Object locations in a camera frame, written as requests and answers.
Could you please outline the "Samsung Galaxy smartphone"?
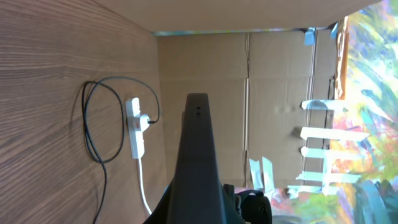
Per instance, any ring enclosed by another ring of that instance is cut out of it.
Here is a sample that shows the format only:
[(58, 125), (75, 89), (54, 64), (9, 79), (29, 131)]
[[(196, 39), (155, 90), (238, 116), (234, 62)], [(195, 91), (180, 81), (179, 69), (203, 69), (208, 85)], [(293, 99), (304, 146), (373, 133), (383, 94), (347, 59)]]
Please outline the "Samsung Galaxy smartphone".
[(226, 223), (206, 93), (187, 95), (167, 223)]

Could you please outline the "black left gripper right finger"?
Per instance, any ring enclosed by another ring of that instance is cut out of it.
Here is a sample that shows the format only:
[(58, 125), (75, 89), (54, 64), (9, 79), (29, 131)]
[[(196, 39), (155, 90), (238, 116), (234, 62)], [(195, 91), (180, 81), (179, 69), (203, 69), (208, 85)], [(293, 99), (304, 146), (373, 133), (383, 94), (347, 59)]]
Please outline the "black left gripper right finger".
[(223, 203), (227, 224), (245, 224), (240, 211), (240, 196), (235, 194), (234, 186), (223, 184)]

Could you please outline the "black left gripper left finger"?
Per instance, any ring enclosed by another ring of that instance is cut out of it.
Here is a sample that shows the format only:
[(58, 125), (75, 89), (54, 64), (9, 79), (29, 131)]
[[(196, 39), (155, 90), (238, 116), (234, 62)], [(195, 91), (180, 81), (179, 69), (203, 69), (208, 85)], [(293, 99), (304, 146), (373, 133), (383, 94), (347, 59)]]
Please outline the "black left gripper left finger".
[(161, 200), (157, 204), (152, 214), (145, 220), (143, 224), (166, 224), (169, 211), (170, 197), (172, 193), (173, 183), (167, 187)]

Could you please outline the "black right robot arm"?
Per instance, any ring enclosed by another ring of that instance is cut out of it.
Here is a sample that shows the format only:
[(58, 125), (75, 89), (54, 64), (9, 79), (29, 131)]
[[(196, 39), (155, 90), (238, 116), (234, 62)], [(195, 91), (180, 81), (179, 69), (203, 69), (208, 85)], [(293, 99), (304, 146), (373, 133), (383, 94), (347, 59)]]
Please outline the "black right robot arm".
[(251, 224), (272, 224), (269, 199), (260, 190), (245, 190), (234, 196), (238, 215)]

